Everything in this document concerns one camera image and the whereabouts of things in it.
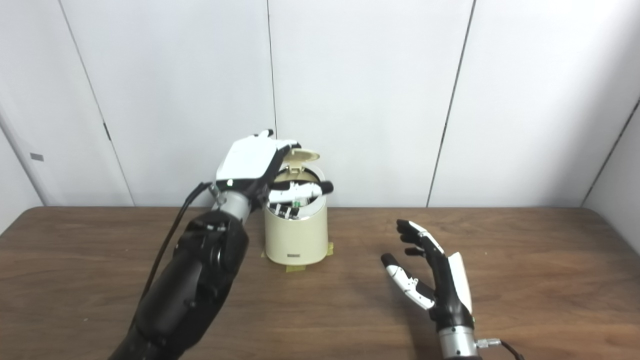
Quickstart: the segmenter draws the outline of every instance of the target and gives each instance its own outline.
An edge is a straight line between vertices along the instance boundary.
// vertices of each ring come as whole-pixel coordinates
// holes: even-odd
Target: small gray sticker
[[[44,156],[30,152],[31,159],[36,161],[44,161]]]

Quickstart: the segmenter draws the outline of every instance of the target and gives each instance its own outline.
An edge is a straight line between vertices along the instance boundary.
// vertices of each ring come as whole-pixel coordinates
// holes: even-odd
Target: silver connector
[[[465,326],[446,327],[438,332],[444,359],[478,356],[474,330]]]
[[[251,202],[239,192],[222,192],[218,194],[213,210],[224,211],[244,225],[251,212]]]
[[[498,347],[502,344],[500,339],[478,339],[476,340],[477,348]]]

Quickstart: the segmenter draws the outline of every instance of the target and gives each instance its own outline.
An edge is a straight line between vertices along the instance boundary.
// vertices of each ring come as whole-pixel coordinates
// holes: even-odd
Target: white robotic hand
[[[235,194],[234,202],[240,202],[238,196],[246,198],[252,211],[267,201],[284,156],[292,148],[300,147],[295,140],[275,140],[271,135],[273,130],[268,129],[234,142],[216,172],[219,192]]]
[[[331,181],[304,184],[297,184],[293,181],[282,182],[274,184],[269,194],[269,203],[304,202],[303,205],[306,205],[309,199],[326,195],[332,191],[333,184]]]

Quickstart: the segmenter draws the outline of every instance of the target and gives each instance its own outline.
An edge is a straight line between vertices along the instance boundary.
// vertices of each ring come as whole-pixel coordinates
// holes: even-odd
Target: black cable
[[[524,355],[522,355],[521,353],[517,352],[516,349],[514,349],[511,345],[507,344],[504,341],[500,341],[500,343],[502,344],[503,347],[505,347],[507,350],[509,350],[509,352],[511,352],[513,354],[513,357],[516,358],[516,360],[525,360],[524,359]]]
[[[142,302],[142,299],[144,299],[145,295],[149,292],[149,289],[151,288],[151,284],[154,282],[154,277],[156,276],[158,267],[160,266],[160,261],[162,260],[162,257],[164,255],[164,252],[167,246],[169,246],[169,241],[173,237],[175,230],[178,228],[178,225],[180,225],[180,221],[182,220],[184,213],[189,208],[189,205],[191,205],[191,203],[198,197],[198,195],[200,195],[204,190],[210,187],[211,184],[212,183],[198,184],[198,186],[196,186],[196,188],[193,189],[193,191],[189,194],[189,196],[187,196],[187,198],[184,200],[184,204],[180,208],[180,211],[178,211],[178,215],[175,217],[175,220],[173,221],[173,225],[171,226],[171,229],[169,229],[169,233],[167,233],[166,237],[164,238],[164,241],[162,242],[162,245],[160,246],[160,250],[158,250],[158,254],[156,255],[154,264],[151,266],[151,272],[149,273],[149,277],[147,278],[147,283],[145,284],[145,287],[142,290],[142,295],[140,296],[140,301],[138,301],[138,303]],[[131,319],[131,324],[129,326],[129,329],[133,327],[134,321],[135,321],[135,315]]]

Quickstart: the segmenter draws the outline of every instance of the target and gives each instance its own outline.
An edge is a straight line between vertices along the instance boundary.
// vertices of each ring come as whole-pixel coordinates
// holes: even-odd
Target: open lid
[[[289,164],[289,171],[299,172],[302,170],[302,163],[318,160],[320,155],[308,149],[291,149],[284,157],[284,162]]]

